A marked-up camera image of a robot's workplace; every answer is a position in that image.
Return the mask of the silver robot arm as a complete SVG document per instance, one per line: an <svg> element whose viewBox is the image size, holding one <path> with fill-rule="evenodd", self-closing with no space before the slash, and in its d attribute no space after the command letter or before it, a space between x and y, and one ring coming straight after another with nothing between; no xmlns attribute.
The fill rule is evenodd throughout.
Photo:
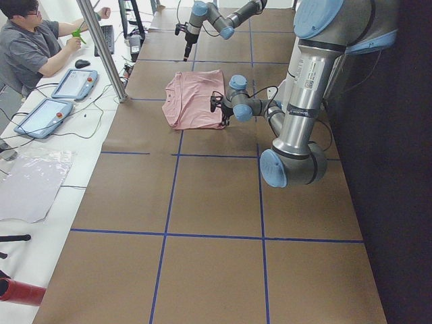
<svg viewBox="0 0 432 324"><path fill-rule="evenodd" d="M217 36L227 40L234 34L234 30L243 22L247 21L247 19L262 14L266 5L267 1L265 0L249 1L234 13L231 13L227 17L223 17L214 3L194 1L189 20L183 24L178 22L175 25L176 36L178 36L180 32L185 34L184 39L186 41L186 47L183 61L188 60L193 45L198 42L201 28L205 21L214 27L217 31Z"/></svg>
<svg viewBox="0 0 432 324"><path fill-rule="evenodd" d="M280 106L274 99L252 98L246 78L232 76L226 94L213 92L210 110L222 122L264 117L276 138L260 157L268 185L285 188L312 184L327 170L323 149L310 140L335 60L392 46L397 35L399 1L302 1L294 16L300 58L290 92Z"/></svg>

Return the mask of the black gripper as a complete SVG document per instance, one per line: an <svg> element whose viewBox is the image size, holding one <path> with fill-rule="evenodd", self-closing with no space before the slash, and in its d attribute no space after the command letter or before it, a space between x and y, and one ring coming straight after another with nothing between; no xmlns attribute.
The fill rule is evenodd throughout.
<svg viewBox="0 0 432 324"><path fill-rule="evenodd" d="M220 126L222 128L230 125L230 117L233 115L232 108L228 107L225 104L225 96L221 94L220 92L214 90L212 92L211 98L210 98L210 111L211 113L214 113L216 109L220 109L222 112L222 118Z"/></svg>
<svg viewBox="0 0 432 324"><path fill-rule="evenodd" d="M184 51L183 61L187 61L190 55L190 51L192 50L192 46L198 41L200 28L187 22L185 22L184 24L177 23L175 25L175 35L178 36L180 32L185 33L186 47Z"/></svg>

